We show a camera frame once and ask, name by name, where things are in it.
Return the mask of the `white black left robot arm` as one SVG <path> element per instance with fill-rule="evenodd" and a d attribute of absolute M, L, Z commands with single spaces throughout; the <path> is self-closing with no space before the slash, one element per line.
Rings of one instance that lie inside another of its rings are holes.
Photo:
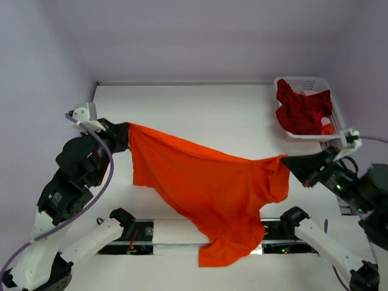
<path fill-rule="evenodd" d="M 61 248 L 69 227 L 105 192 L 113 177 L 113 154 L 129 147 L 129 124 L 102 118 L 97 128 L 69 140 L 56 157 L 59 169 L 37 203 L 32 238 L 1 269 L 1 288 L 65 290 L 72 270 L 117 239 L 130 239 L 136 219 L 126 210 L 113 210 L 97 228 L 74 245 Z"/>

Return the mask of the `orange t shirt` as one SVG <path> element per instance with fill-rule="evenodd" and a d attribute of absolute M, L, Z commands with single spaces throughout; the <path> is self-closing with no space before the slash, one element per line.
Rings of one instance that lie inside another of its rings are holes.
<path fill-rule="evenodd" d="M 251 160 L 228 155 L 143 125 L 129 127 L 133 184 L 151 187 L 210 243 L 200 267 L 225 267 L 264 238 L 260 209 L 284 201 L 289 169 L 280 156 Z"/>

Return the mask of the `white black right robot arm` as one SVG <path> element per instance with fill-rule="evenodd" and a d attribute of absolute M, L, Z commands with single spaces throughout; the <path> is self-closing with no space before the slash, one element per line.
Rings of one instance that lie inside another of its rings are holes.
<path fill-rule="evenodd" d="M 324 258 L 345 290 L 383 290 L 376 253 L 371 261 L 354 254 L 357 247 L 387 250 L 387 165 L 372 164 L 362 176 L 349 169 L 347 156 L 335 147 L 322 152 L 281 158 L 305 187 L 321 184 L 347 204 L 350 214 L 341 218 L 313 218 L 300 207 L 280 217 L 279 231 L 296 237 Z"/>

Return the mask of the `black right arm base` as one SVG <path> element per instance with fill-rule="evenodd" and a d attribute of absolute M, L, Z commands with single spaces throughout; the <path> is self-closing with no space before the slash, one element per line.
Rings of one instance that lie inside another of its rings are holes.
<path fill-rule="evenodd" d="M 262 223 L 265 228 L 264 239 L 261 242 L 261 249 L 264 255 L 318 254 L 308 243 L 284 230 L 281 227 L 280 220 L 267 219 L 262 221 Z"/>

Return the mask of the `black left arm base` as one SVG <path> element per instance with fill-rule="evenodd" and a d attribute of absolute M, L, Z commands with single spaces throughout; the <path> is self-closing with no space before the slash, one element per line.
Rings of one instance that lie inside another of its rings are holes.
<path fill-rule="evenodd" d="M 99 255 L 152 255 L 154 221 L 137 221 L 129 238 L 123 236 L 98 251 Z"/>

